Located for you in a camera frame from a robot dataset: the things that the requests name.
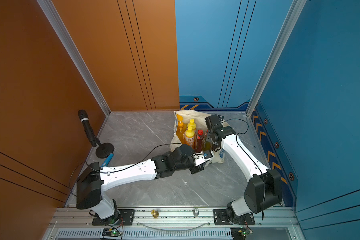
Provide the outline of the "green soap bottle red cap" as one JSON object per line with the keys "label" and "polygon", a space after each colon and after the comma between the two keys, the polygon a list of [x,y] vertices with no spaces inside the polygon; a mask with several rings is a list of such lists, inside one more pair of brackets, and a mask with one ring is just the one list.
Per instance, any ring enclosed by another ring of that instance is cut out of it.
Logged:
{"label": "green soap bottle red cap", "polygon": [[203,152],[210,151],[211,144],[212,144],[211,138],[208,135],[205,135],[204,140],[203,140],[202,151]]}

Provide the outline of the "dark red soap bottle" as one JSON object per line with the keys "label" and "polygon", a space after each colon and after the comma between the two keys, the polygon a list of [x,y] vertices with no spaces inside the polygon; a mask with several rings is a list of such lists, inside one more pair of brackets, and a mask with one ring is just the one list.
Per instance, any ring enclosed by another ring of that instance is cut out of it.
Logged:
{"label": "dark red soap bottle", "polygon": [[195,142],[196,153],[200,153],[202,151],[203,141],[204,141],[204,131],[200,129],[198,130],[196,135],[196,142]]}

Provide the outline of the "orange bottle yellow cap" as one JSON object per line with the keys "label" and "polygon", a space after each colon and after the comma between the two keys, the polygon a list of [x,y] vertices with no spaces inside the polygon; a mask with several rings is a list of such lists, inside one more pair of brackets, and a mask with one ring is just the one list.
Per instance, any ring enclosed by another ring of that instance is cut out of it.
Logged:
{"label": "orange bottle yellow cap", "polygon": [[190,121],[188,123],[188,127],[192,127],[192,130],[196,131],[197,125],[196,125],[195,119],[190,119]]}
{"label": "orange bottle yellow cap", "polygon": [[195,149],[195,131],[192,126],[188,126],[185,132],[185,144]]}

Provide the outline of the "large orange dish soap bottle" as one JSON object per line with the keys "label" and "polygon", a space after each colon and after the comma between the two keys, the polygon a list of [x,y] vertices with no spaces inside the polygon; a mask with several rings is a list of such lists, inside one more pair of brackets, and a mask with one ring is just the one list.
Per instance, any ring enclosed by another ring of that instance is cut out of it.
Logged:
{"label": "large orange dish soap bottle", "polygon": [[185,143],[185,125],[184,125],[184,119],[181,115],[177,115],[177,131],[176,131],[176,135],[179,138],[180,142],[182,144]]}

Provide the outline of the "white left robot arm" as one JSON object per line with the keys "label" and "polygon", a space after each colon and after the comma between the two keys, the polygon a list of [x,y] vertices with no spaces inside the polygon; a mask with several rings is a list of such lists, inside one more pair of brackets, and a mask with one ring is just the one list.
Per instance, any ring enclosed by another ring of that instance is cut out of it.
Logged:
{"label": "white left robot arm", "polygon": [[211,151],[195,153],[192,147],[180,145],[173,151],[136,164],[119,167],[89,164],[77,179],[76,208],[92,210],[101,220],[116,218],[116,201],[110,199],[106,191],[129,183],[167,178],[176,171],[189,170],[193,175],[204,170],[205,163],[213,156]]}

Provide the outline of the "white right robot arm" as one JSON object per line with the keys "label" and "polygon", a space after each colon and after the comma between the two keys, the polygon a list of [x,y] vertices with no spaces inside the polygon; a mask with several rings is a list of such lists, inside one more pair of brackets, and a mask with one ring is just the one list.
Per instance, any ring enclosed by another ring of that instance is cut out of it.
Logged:
{"label": "white right robot arm", "polygon": [[227,218],[239,224],[249,214],[263,213],[264,210],[283,201],[282,177],[278,170],[270,170],[262,164],[242,143],[240,135],[230,126],[223,126],[218,115],[205,118],[208,129],[207,139],[214,151],[223,150],[230,155],[246,177],[244,195],[227,205]]}

